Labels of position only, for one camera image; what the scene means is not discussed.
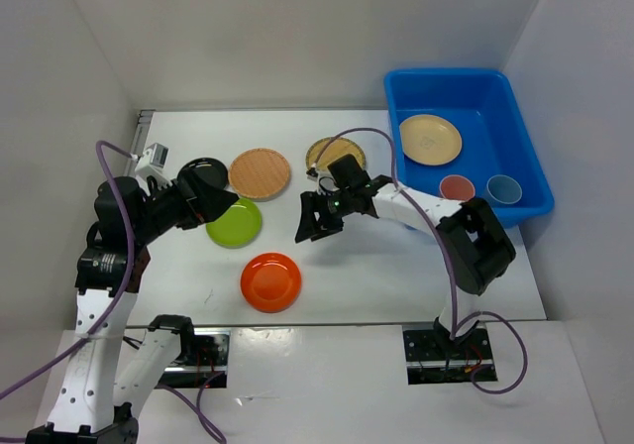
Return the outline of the orange round plate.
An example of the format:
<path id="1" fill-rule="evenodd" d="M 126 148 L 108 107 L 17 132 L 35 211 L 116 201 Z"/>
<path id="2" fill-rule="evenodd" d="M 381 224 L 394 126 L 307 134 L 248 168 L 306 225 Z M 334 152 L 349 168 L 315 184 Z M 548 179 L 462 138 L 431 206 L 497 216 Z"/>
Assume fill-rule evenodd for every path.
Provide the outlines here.
<path id="1" fill-rule="evenodd" d="M 288 256 L 263 253 L 251 259 L 240 277 L 240 289 L 245 301 L 255 310 L 278 313 L 289 308 L 302 287 L 297 264 Z"/>

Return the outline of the beige round plate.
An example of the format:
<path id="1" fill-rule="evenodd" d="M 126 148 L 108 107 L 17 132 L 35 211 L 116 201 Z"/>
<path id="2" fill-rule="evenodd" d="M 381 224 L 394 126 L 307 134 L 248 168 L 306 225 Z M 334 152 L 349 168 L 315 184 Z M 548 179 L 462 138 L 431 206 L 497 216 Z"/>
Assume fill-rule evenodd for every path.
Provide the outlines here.
<path id="1" fill-rule="evenodd" d="M 436 115 L 411 116 L 400 123 L 399 133 L 404 155 L 423 166 L 446 165 L 462 151 L 463 139 L 458 129 Z"/>

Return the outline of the pink plastic cup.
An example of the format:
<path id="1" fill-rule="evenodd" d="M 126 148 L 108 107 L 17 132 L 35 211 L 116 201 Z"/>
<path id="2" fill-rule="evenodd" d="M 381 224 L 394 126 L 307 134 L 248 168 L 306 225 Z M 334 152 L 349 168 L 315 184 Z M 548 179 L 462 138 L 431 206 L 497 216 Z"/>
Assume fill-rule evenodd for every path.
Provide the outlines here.
<path id="1" fill-rule="evenodd" d="M 468 201 L 476 196 L 476 189 L 468 178 L 450 174 L 440 181 L 439 193 L 445 199 Z"/>

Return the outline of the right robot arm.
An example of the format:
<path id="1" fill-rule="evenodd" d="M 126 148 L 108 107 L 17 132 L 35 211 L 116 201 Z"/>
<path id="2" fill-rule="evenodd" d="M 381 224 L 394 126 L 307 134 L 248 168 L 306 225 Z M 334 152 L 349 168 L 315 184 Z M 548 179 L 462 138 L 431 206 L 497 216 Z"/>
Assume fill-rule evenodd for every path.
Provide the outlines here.
<path id="1" fill-rule="evenodd" d="M 434 345 L 446 358 L 458 357 L 481 316 L 476 298 L 502 277 L 516 258 L 515 248 L 486 200 L 450 200 L 414 190 L 386 175 L 375 178 L 352 155 L 328 166 L 335 189 L 300 194 L 295 241 L 337 234 L 344 218 L 359 213 L 398 222 L 432 236 L 449 279 L 448 302 L 434 323 Z"/>

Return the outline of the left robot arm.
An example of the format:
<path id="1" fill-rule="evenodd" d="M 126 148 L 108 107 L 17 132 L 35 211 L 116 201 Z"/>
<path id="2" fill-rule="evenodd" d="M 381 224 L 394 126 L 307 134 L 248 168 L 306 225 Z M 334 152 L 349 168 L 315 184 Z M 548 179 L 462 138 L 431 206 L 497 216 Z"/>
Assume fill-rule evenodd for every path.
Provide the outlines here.
<path id="1" fill-rule="evenodd" d="M 27 434 L 29 443 L 136 442 L 139 416 L 164 369 L 196 355 L 191 319 L 160 315 L 133 361 L 117 370 L 149 244 L 172 228 L 189 230 L 220 218 L 239 197 L 195 167 L 166 183 L 155 175 L 149 181 L 148 191 L 129 176 L 98 187 L 97 221 L 77 262 L 74 342 L 53 409 Z"/>

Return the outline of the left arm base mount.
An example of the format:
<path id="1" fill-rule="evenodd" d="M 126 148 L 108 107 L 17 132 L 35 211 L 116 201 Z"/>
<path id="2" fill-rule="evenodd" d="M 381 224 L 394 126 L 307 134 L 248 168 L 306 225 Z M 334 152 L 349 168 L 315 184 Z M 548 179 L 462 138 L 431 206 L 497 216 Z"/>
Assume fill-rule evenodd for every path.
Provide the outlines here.
<path id="1" fill-rule="evenodd" d="M 197 328 L 192 349 L 164 370 L 159 383 L 173 389 L 224 389 L 230 340 L 229 329 Z"/>

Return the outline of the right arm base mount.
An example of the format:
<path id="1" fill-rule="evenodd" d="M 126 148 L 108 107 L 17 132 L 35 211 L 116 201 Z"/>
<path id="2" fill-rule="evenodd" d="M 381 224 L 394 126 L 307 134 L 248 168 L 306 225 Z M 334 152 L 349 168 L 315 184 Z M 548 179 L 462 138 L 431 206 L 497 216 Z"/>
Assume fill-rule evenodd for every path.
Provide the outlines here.
<path id="1" fill-rule="evenodd" d="M 407 381 L 410 386 L 497 381 L 488 333 L 477 328 L 457 347 L 445 349 L 432 329 L 403 329 Z"/>

